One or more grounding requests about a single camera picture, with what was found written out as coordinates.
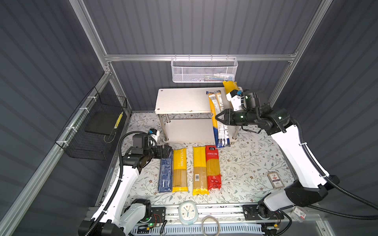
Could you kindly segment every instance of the dark gray panel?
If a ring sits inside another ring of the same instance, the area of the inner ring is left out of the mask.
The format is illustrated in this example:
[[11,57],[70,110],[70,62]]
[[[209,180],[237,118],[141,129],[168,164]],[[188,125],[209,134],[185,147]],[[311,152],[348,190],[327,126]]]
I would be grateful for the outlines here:
[[319,3],[85,1],[108,54],[293,53]]
[[[378,194],[378,3],[334,1],[276,105],[303,126],[322,166],[345,189],[375,201]],[[320,204],[357,215],[376,212],[330,191]],[[327,216],[336,235],[375,233],[371,224]]]
[[[222,83],[174,83],[169,62],[113,62],[134,111],[155,110],[160,88],[222,87]],[[239,62],[237,84],[273,92],[287,62]]]
[[[1,219],[103,70],[68,1],[0,1],[0,15]],[[14,235],[73,235],[108,165],[62,157]]]

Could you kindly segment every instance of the shelf top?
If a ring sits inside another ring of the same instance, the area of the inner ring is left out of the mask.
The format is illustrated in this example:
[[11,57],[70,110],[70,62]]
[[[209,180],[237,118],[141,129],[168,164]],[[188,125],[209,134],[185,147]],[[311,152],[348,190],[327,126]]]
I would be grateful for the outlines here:
[[206,91],[214,92],[216,90],[221,91],[224,108],[232,108],[231,102],[227,101],[224,87],[161,88],[156,99],[155,113],[210,113],[209,97]]

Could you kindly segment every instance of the alarm clock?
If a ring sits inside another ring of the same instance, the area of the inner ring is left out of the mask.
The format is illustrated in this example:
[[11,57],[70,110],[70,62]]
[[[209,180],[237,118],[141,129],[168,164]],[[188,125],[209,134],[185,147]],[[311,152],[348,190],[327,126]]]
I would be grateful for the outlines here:
[[191,225],[198,220],[198,209],[194,202],[186,201],[178,207],[178,215],[183,225]]

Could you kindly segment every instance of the clock face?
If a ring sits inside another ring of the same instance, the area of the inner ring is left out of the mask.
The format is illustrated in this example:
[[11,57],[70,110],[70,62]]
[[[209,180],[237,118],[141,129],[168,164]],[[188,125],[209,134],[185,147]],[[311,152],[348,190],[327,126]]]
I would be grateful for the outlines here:
[[196,210],[195,210],[195,206],[192,203],[190,202],[185,203],[181,207],[180,216],[183,220],[189,221],[191,219],[194,219],[195,215],[196,215]]

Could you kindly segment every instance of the black wire mesh basket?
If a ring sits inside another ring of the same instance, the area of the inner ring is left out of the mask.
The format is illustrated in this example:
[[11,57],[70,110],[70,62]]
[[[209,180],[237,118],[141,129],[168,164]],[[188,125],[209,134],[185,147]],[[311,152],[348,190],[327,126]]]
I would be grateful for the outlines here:
[[[113,157],[127,115],[125,97],[97,93],[73,125],[68,126],[75,112],[55,140],[69,157],[107,160]],[[69,129],[64,140],[58,140]]]

